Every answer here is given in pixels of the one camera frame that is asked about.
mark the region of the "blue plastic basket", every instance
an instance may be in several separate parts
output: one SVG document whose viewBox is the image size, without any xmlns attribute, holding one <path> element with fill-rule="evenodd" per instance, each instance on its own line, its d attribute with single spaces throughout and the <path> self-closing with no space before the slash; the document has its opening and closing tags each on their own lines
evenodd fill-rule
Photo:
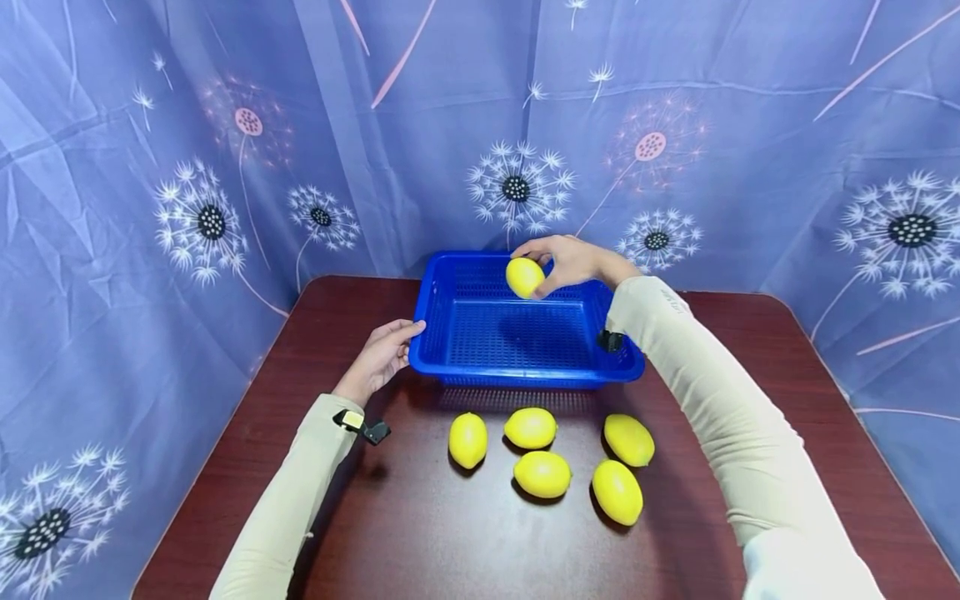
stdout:
<svg viewBox="0 0 960 600">
<path fill-rule="evenodd" d="M 643 354 L 624 338 L 597 345 L 612 293 L 598 281 L 521 300 L 507 286 L 505 252 L 440 252 L 427 264 L 410 345 L 415 371 L 446 385 L 596 389 L 643 374 Z"/>
</svg>

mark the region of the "blue curtain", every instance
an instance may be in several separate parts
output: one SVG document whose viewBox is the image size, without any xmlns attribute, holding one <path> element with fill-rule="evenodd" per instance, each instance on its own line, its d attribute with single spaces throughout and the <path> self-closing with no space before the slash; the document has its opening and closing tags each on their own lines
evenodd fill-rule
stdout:
<svg viewBox="0 0 960 600">
<path fill-rule="evenodd" d="M 310 278 L 550 232 L 786 302 L 960 564 L 955 5 L 0 3 L 0 596 L 130 591 Z"/>
</svg>

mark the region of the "wooden table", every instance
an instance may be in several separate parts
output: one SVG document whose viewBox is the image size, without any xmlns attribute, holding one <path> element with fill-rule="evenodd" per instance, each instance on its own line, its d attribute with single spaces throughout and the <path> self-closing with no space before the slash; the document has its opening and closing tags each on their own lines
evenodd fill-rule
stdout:
<svg viewBox="0 0 960 600">
<path fill-rule="evenodd" d="M 330 390 L 375 326 L 410 316 L 417 281 L 325 277 L 307 287 L 260 373 L 137 584 L 138 599 L 206 598 L 233 541 L 279 467 L 314 398 Z M 853 543 L 888 598 L 960 597 L 952 572 L 783 304 L 691 293 L 727 345 L 805 438 Z M 640 522 L 598 515 L 589 479 L 605 457 L 600 423 L 627 409 L 657 441 L 638 473 Z M 549 408 L 554 449 L 574 478 L 557 504 L 511 485 L 513 454 L 496 432 L 510 412 Z M 461 411 L 487 420 L 485 464 L 448 462 Z M 677 403 L 653 369 L 596 393 L 443 391 L 409 370 L 372 400 L 393 435 L 344 462 L 304 547 L 291 597 L 739 598 L 744 570 L 725 505 Z"/>
</svg>

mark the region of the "right hand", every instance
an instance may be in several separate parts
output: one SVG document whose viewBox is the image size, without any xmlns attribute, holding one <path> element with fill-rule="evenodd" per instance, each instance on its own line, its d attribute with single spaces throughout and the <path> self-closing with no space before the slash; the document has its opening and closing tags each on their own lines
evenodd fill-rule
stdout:
<svg viewBox="0 0 960 600">
<path fill-rule="evenodd" d="M 551 235 L 530 240 L 511 254 L 511 258 L 526 256 L 542 267 L 553 260 L 553 271 L 534 292 L 534 298 L 543 299 L 558 288 L 576 285 L 591 279 L 600 279 L 616 290 L 625 279 L 640 275 L 629 260 L 616 252 L 588 244 L 572 235 Z"/>
</svg>

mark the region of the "yellow lemon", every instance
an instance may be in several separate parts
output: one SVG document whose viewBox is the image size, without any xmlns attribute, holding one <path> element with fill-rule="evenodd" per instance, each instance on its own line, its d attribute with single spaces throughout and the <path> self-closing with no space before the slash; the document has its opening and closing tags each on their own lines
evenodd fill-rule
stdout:
<svg viewBox="0 0 960 600">
<path fill-rule="evenodd" d="M 487 456 L 487 425 L 473 413 L 450 424 L 450 456 L 463 468 L 474 468 Z"/>
<path fill-rule="evenodd" d="M 570 487 L 570 465 L 560 454 L 537 450 L 520 457 L 514 465 L 514 479 L 523 490 L 537 498 L 559 498 Z"/>
<path fill-rule="evenodd" d="M 616 457 L 631 467 L 646 467 L 654 457 L 654 439 L 640 421 L 629 415 L 609 415 L 603 437 Z"/>
<path fill-rule="evenodd" d="M 622 463 L 606 460 L 597 466 L 590 484 L 607 516 L 627 527 L 636 523 L 643 510 L 643 493 L 628 468 Z"/>
<path fill-rule="evenodd" d="M 507 419 L 503 433 L 515 446 L 537 450 L 553 442 L 557 435 L 557 421 L 542 408 L 521 408 Z"/>
<path fill-rule="evenodd" d="M 507 285 L 524 300 L 529 300 L 545 277 L 536 261 L 522 256 L 507 263 Z"/>
</svg>

